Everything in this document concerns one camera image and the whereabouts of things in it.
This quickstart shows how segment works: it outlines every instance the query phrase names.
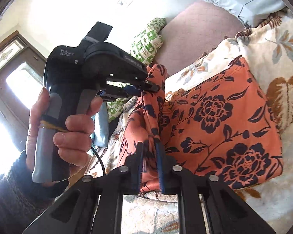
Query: green patterned pillow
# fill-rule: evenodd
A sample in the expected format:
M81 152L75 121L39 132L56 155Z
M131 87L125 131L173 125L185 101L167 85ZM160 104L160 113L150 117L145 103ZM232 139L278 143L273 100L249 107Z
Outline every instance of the green patterned pillow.
M146 29L134 37L129 54L146 66L152 63L158 49L163 44L162 36L158 32L166 25L165 18L155 18L148 23ZM125 87L127 83L107 82L108 84ZM119 98L115 102L107 102L108 122L114 120L123 112L124 104L129 98Z
M163 44L162 36L158 34L166 25L165 18L155 18L148 23L146 29L134 37L130 55L144 63L146 66L152 63L158 49Z

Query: finger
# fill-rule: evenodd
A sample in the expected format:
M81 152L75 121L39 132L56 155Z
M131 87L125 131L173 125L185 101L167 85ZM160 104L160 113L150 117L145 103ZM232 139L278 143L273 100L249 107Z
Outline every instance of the finger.
M91 138L79 132L58 132L53 136L53 142L58 148L71 148L81 151L88 151L91 148Z
M90 107L87 111L87 115L93 116L96 113L98 113L102 103L103 103L103 99L101 97L95 97L90 103Z
M77 174L83 167L76 166L74 164L69 165L69 169L71 171L71 176Z
M30 109L28 136L37 137L41 116L49 107L50 96L45 87L42 88L37 102Z
M70 149L70 148L59 148L59 156L65 162L74 164L78 167L85 167L89 162L89 156L86 152Z
M83 132L88 136L91 135L94 130L93 119L91 119L91 116L86 114L75 114L69 116L65 121L65 125L69 131Z

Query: black cable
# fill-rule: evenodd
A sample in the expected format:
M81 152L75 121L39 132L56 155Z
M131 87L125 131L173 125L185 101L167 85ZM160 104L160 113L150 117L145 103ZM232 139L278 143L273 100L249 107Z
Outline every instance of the black cable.
M103 162L102 162L102 159L99 157L99 154L97 153L97 151L94 149L93 146L91 146L91 149L92 149L93 153L96 155L96 157L98 158L98 160L99 160L99 162L100 162L100 165L101 165L101 167L102 167L103 176L106 175L106 174L105 174L105 167L104 167L104 164L103 164Z

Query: yellow rubber band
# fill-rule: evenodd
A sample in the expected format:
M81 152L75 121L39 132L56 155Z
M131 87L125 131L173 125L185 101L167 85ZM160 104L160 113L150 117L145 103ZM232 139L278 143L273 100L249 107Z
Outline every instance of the yellow rubber band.
M45 120L40 121L40 126L39 127L44 128L44 129L55 129L55 130L58 130L58 131L63 132L63 133L68 132L68 130L66 130L66 129L62 128L62 127L55 126L55 125L53 125L53 124L51 124L51 123L49 123L49 122L47 122Z

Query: metal screw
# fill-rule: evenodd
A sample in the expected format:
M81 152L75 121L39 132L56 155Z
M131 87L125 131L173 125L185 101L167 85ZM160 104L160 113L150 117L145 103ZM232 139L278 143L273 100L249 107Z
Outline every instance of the metal screw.
M129 170L129 168L127 166L125 166L125 165L122 165L122 166L119 167L119 171L121 173L128 172L128 170Z
M83 176L83 178L82 178L82 181L85 182L85 183L87 183L87 182L89 182L91 180L92 180L91 175L86 175L86 176Z
M217 175L211 175L211 176L209 176L209 180L210 180L210 181L213 181L213 182L216 182L216 181L219 180L219 178L218 178Z
M182 171L182 166L180 166L180 165L174 165L174 166L172 167L172 169L173 169L175 172L180 172L180 171Z

